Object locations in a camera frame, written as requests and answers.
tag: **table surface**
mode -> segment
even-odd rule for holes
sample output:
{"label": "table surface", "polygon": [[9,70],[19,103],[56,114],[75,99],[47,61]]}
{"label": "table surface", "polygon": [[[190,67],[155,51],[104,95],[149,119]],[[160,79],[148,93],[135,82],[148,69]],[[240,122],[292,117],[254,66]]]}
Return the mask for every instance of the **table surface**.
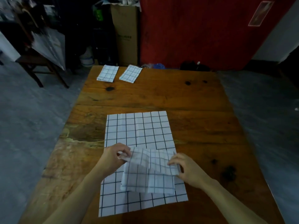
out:
{"label": "table surface", "polygon": [[[284,223],[252,148],[213,72],[143,69],[135,83],[96,80],[93,66],[20,222],[42,223],[80,184],[103,153],[107,114],[166,110],[177,152],[192,157],[268,223]],[[223,176],[228,166],[236,178]],[[97,193],[83,223],[226,223],[201,190],[186,184],[189,201],[98,218]]]}

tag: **red wall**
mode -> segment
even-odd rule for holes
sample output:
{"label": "red wall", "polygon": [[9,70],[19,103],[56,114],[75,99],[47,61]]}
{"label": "red wall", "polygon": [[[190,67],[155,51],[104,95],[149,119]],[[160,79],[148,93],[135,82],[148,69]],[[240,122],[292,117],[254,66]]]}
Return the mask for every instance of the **red wall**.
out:
{"label": "red wall", "polygon": [[179,68],[200,61],[242,69],[295,0],[275,3],[260,27],[248,24],[262,0],[141,0],[140,62]]}

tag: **chair leg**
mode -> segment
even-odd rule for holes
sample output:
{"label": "chair leg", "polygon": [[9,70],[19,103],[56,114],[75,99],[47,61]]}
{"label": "chair leg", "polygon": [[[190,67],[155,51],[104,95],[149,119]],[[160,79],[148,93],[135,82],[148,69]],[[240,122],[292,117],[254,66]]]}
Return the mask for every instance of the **chair leg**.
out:
{"label": "chair leg", "polygon": [[20,64],[22,68],[34,79],[40,88],[44,87],[39,78],[32,72],[32,70],[26,64]]}
{"label": "chair leg", "polygon": [[58,71],[56,71],[56,69],[54,68],[54,66],[49,62],[47,61],[47,67],[49,68],[49,70],[51,72],[53,72],[54,75],[57,76],[58,80],[64,85],[65,88],[69,88],[69,86],[65,83],[65,81],[63,80],[63,78],[60,76],[60,74],[58,73]]}

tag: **white bucket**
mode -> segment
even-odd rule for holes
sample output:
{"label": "white bucket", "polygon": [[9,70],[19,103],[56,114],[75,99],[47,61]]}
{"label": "white bucket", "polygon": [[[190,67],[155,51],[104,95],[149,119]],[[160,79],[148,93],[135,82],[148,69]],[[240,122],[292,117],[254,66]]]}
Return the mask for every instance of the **white bucket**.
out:
{"label": "white bucket", "polygon": [[84,67],[92,67],[94,65],[94,59],[91,46],[86,48],[86,52],[79,56],[80,62]]}

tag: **hand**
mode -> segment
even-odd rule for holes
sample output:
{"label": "hand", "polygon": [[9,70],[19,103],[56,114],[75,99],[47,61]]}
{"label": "hand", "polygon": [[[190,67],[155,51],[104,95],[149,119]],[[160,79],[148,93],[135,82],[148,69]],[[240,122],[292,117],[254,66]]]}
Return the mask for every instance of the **hand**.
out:
{"label": "hand", "polygon": [[104,148],[103,155],[95,165],[95,168],[101,172],[103,178],[113,174],[126,162],[118,158],[118,152],[123,152],[127,156],[131,156],[130,148],[122,143]]}
{"label": "hand", "polygon": [[178,177],[193,187],[203,189],[211,179],[193,159],[183,153],[175,154],[167,163],[167,165],[171,164],[179,164],[183,167],[184,172],[179,173]]}

